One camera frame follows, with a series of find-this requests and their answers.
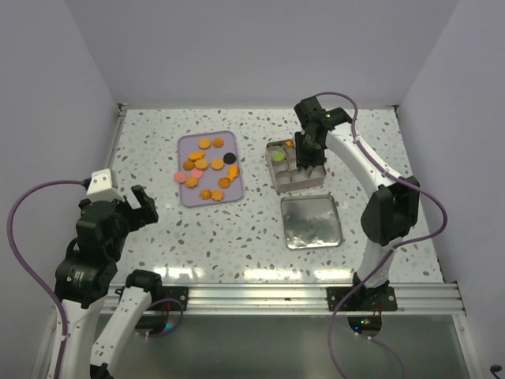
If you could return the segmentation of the chocolate chip cookie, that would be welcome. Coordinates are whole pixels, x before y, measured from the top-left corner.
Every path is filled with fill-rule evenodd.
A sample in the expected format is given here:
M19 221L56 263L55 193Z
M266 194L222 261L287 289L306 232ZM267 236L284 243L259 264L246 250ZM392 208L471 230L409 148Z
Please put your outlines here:
M221 178L219 181L218 181L218 185L220 188L223 188L223 189L226 189L226 188L229 188L230 187L230 184L231 184L231 180L229 180L228 178Z

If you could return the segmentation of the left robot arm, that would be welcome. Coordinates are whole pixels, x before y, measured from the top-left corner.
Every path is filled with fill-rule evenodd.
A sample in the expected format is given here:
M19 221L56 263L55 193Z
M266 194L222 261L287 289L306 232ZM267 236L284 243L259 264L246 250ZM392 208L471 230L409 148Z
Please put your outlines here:
M128 276L109 322L100 334L95 332L127 236L159 219L144 188L133 186L132 192L138 208L113 186L91 183L79 204L77 236L55 273L57 330L62 335L54 343L48 377L111 378L142 313L163 303L160 275L136 270Z

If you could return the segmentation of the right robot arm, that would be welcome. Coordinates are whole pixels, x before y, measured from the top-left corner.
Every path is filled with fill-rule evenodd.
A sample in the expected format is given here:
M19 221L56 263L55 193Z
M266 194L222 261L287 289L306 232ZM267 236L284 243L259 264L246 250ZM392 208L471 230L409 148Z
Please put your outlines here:
M403 178L369 150L357 131L356 114L350 116L341 107L326 110L316 96L301 100L294 111L302 128L294 134L297 168L321 166L326 163L325 152L332 152L368 197L360 218L367 243L348 301L369 310L387 290L393 245L417 223L419 181L414 176Z

